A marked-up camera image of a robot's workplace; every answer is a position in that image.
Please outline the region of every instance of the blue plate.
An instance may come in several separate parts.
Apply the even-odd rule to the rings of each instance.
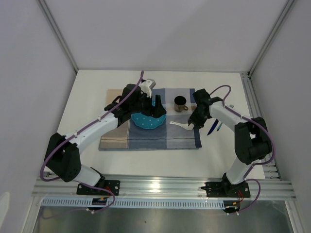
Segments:
[[[155,129],[156,127],[163,124],[166,119],[166,114],[159,118],[153,118],[152,116],[145,116],[141,113],[132,114],[133,122],[138,126],[145,130]]]

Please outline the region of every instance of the perforated metal strip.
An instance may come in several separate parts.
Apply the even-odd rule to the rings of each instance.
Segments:
[[[92,205],[92,198],[45,197],[43,206],[98,207]],[[114,208],[162,208],[162,209],[224,209],[222,200],[157,200],[116,199]]]

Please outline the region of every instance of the brown mug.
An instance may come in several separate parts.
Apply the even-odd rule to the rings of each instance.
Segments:
[[[186,98],[183,97],[183,96],[177,96],[175,99],[174,99],[174,109],[175,111],[177,112],[182,112],[183,110],[185,111],[188,111],[188,107],[186,106]]]

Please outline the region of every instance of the gray floor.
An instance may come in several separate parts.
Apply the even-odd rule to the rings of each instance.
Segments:
[[[68,211],[44,207],[44,217]],[[239,216],[220,210],[111,208],[98,214],[77,211],[38,218],[34,233],[292,233],[282,201],[259,201]]]

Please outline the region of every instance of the placemat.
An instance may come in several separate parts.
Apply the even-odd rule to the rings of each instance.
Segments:
[[[170,121],[186,123],[196,103],[193,98],[194,88],[162,88],[153,89],[152,95],[161,96],[166,109],[166,120],[155,129],[145,130],[135,125],[132,119],[101,137],[99,150],[180,150],[201,148],[199,130],[185,130],[171,125]],[[106,104],[110,104],[122,90],[109,89]],[[174,98],[184,96],[188,111],[178,113],[174,110]]]

